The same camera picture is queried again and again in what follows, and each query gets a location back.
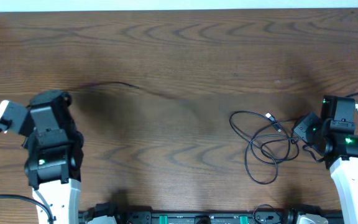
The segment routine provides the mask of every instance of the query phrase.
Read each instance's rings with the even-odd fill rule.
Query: white backdrop
[[[358,0],[0,0],[0,12],[358,7]]]

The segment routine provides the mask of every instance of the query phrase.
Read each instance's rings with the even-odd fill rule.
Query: wooden table
[[[78,88],[111,81],[141,90]],[[155,210],[339,210],[329,171],[305,152],[280,164],[274,183],[253,183],[228,117],[297,118],[319,113],[324,94],[358,91],[358,9],[0,13],[0,101],[25,105],[68,88],[85,136],[82,210],[108,200]],[[236,122],[249,134],[266,125],[248,115]],[[0,136],[0,194],[31,195],[23,140]],[[273,177],[251,158],[255,178]],[[0,200],[0,223],[37,223],[35,208]]]

